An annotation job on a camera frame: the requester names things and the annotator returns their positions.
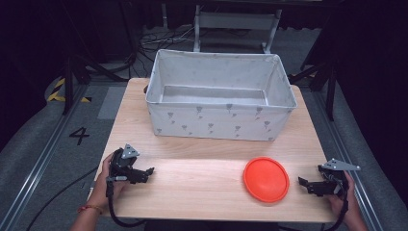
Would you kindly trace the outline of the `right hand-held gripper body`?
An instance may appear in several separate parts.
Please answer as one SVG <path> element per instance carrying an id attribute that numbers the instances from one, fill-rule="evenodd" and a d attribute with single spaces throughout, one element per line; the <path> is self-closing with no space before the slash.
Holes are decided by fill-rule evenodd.
<path id="1" fill-rule="evenodd" d="M 325 164 L 318 165 L 318 170 L 323 179 L 334 185 L 334 189 L 329 191 L 329 194 L 343 196 L 348 190 L 348 181 L 345 177 L 346 171 L 358 171 L 360 166 L 355 166 L 340 160 L 332 158 Z"/>

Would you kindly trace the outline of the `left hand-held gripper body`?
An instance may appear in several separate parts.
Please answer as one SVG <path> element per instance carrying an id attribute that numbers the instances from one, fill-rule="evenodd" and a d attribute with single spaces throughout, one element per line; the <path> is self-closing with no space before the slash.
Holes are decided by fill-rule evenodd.
<path id="1" fill-rule="evenodd" d="M 129 181 L 131 176 L 142 176 L 137 169 L 133 169 L 133 164 L 140 153 L 126 143 L 124 147 L 119 147 L 114 152 L 109 168 L 109 181 Z"/>

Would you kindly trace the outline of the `orange round plastic lid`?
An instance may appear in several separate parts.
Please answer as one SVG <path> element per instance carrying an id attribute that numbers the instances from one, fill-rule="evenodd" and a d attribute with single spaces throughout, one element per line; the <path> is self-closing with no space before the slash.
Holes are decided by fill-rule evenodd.
<path id="1" fill-rule="evenodd" d="M 243 183 L 248 193 L 266 203 L 283 199 L 290 186 L 286 170 L 269 157 L 250 160 L 243 170 Z"/>

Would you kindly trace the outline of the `grey fabric storage box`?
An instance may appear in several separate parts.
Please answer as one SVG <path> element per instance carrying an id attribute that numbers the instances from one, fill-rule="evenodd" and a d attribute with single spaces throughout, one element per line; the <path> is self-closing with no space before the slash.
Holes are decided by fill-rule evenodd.
<path id="1" fill-rule="evenodd" d="M 276 54 L 157 52 L 145 100 L 157 136 L 273 141 L 297 103 Z"/>

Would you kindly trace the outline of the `person's left hand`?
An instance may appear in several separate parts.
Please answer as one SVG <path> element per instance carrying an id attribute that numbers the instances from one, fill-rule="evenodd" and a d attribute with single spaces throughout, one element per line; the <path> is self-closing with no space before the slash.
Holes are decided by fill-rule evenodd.
<path id="1" fill-rule="evenodd" d="M 105 209 L 108 206 L 108 197 L 106 196 L 106 178 L 109 176 L 109 168 L 112 158 L 113 154 L 110 154 L 104 159 L 102 163 L 102 170 L 96 179 L 92 196 L 89 198 L 89 203 L 91 205 L 95 205 L 102 209 Z"/>

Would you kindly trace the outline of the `black tripod stand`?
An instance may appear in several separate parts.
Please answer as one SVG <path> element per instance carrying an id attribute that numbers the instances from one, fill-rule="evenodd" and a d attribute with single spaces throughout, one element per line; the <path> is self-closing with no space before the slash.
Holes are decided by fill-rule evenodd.
<path id="1" fill-rule="evenodd" d="M 102 74 L 115 82 L 127 82 L 127 79 L 117 76 L 101 64 L 91 61 L 88 58 L 80 55 L 68 56 L 64 65 L 64 116 L 68 114 L 74 104 L 73 78 L 76 78 L 80 85 L 87 85 L 90 83 L 90 75 L 87 66 L 90 66 L 96 73 Z"/>
<path id="2" fill-rule="evenodd" d="M 290 83 L 294 83 L 305 79 L 307 77 L 313 76 L 309 89 L 311 91 L 321 91 L 324 86 L 327 86 L 326 90 L 326 100 L 325 100 L 325 112 L 328 118 L 333 121 L 333 108 L 334 108 L 334 97 L 336 89 L 336 70 L 333 63 L 320 63 L 313 65 L 305 70 L 302 70 L 297 74 L 289 74 L 288 78 Z"/>

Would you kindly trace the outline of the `yellow black hazard tape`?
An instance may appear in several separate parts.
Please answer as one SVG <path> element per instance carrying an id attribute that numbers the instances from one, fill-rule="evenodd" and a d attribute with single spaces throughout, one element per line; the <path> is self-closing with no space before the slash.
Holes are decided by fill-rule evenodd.
<path id="1" fill-rule="evenodd" d="M 65 96 L 59 95 L 59 92 L 62 89 L 64 84 L 65 84 L 65 78 L 61 77 L 59 81 L 56 83 L 55 87 L 52 89 L 51 93 L 49 94 L 47 101 L 65 102 Z M 84 102 L 84 103 L 90 103 L 91 101 L 92 101 L 92 97 L 82 97 L 81 99 L 81 102 Z"/>

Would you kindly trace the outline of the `aluminium floor rail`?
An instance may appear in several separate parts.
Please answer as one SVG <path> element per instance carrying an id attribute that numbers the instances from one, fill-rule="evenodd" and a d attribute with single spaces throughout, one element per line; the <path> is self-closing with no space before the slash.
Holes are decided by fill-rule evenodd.
<path id="1" fill-rule="evenodd" d="M 6 213 L 3 221 L 0 223 L 0 231 L 12 231 L 15 224 L 18 222 L 23 210 L 25 209 L 28 201 L 30 200 L 34 190 L 36 189 L 38 182 L 40 181 L 43 173 L 45 172 L 48 163 L 54 155 L 56 145 L 58 144 L 61 135 L 63 133 L 66 124 L 69 122 L 71 115 L 79 105 L 81 98 L 84 96 L 88 89 L 88 85 L 79 85 L 77 90 L 74 91 L 73 99 L 71 100 L 71 106 L 68 109 L 66 115 L 61 115 L 57 125 L 55 126 L 50 138 L 46 145 L 40 152 L 36 163 L 32 167 L 30 173 L 25 178 L 18 195 L 13 201 L 12 206 Z"/>
<path id="2" fill-rule="evenodd" d="M 370 231 L 384 231 L 383 226 L 378 218 L 378 215 L 372 207 L 368 191 L 363 185 L 361 173 L 367 170 L 363 167 L 365 161 L 356 161 L 352 158 L 353 151 L 346 146 L 345 139 L 340 133 L 340 125 L 337 120 L 331 120 L 325 109 L 325 100 L 318 92 L 312 93 L 314 102 L 317 105 L 317 111 L 321 117 L 323 127 L 328 131 L 328 139 L 331 140 L 335 146 L 333 151 L 325 152 L 328 160 L 337 159 L 338 161 L 346 162 L 359 167 L 359 170 L 351 170 L 349 174 L 355 181 L 355 194 L 365 222 L 368 224 Z"/>

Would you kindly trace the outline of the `grey metal frame stand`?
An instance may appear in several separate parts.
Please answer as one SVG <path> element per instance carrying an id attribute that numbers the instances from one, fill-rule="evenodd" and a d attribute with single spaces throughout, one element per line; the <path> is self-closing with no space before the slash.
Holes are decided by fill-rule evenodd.
<path id="1" fill-rule="evenodd" d="M 269 54 L 281 19 L 281 10 L 273 14 L 255 13 L 210 13 L 203 12 L 201 5 L 195 6 L 194 45 L 193 51 L 199 52 L 200 30 L 209 29 L 242 29 L 268 31 L 268 39 L 262 43 L 263 52 Z"/>

